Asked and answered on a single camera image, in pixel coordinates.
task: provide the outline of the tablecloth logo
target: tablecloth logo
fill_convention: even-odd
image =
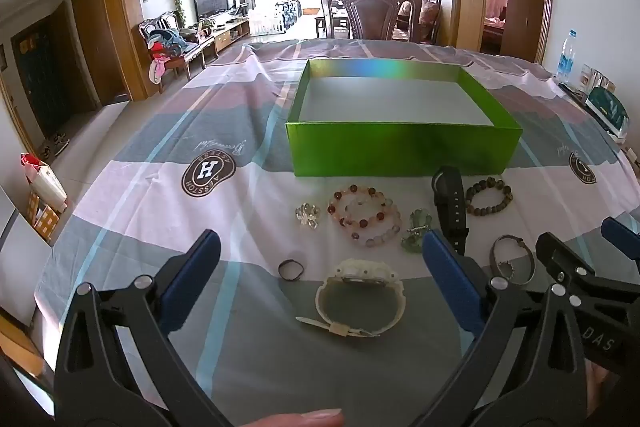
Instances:
[[[182,175],[182,190],[194,198],[209,194],[218,184],[236,173],[236,162],[220,149],[198,156]]]
[[[587,164],[585,164],[575,152],[571,153],[569,156],[569,165],[571,166],[571,170],[574,172],[578,179],[587,185],[593,185],[596,180],[596,175],[589,168]]]

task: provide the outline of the gray bracelet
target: gray bracelet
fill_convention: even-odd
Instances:
[[[495,245],[498,244],[498,241],[501,241],[503,239],[513,239],[518,244],[519,247],[527,251],[527,256],[529,257],[529,261],[531,262],[531,276],[529,277],[529,279],[527,279],[527,282],[522,282],[522,283],[511,282],[511,279],[513,278],[513,275],[515,273],[515,270],[513,268],[513,263],[511,261],[501,261],[500,263],[498,263],[495,260]],[[507,264],[508,266],[511,267],[510,275],[507,276],[502,272],[502,270],[500,269],[500,265],[502,264]],[[494,274],[495,277],[504,277],[511,284],[515,286],[526,286],[533,280],[533,277],[536,274],[536,257],[533,255],[533,252],[529,249],[529,247],[525,244],[524,239],[521,237],[516,237],[515,235],[509,235],[509,234],[501,235],[498,239],[494,241],[494,244],[491,247],[491,252],[489,253],[489,265],[491,267],[491,272]]]

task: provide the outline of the open box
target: open box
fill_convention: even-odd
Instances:
[[[287,120],[296,176],[499,174],[521,134],[459,66],[386,58],[309,60]]]

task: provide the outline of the human hand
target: human hand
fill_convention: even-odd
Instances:
[[[342,427],[341,409],[325,409],[304,414],[276,414],[267,416],[244,427]]]

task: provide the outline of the plastic bottle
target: plastic bottle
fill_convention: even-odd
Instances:
[[[569,83],[571,70],[574,67],[576,35],[575,30],[571,30],[569,32],[569,36],[564,41],[564,45],[562,46],[562,55],[560,55],[560,63],[558,64],[556,78],[558,79],[558,82],[562,82],[564,84]]]

